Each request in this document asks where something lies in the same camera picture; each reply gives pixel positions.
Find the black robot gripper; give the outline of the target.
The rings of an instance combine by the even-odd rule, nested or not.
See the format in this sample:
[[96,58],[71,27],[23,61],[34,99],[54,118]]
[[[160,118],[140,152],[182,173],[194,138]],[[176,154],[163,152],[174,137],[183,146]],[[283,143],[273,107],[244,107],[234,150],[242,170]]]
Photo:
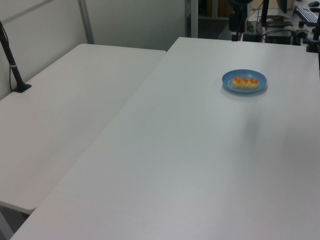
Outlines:
[[228,4],[232,7],[232,12],[229,14],[229,30],[232,31],[232,42],[238,42],[243,40],[245,22],[248,16],[248,4],[251,2],[252,0],[228,1]]

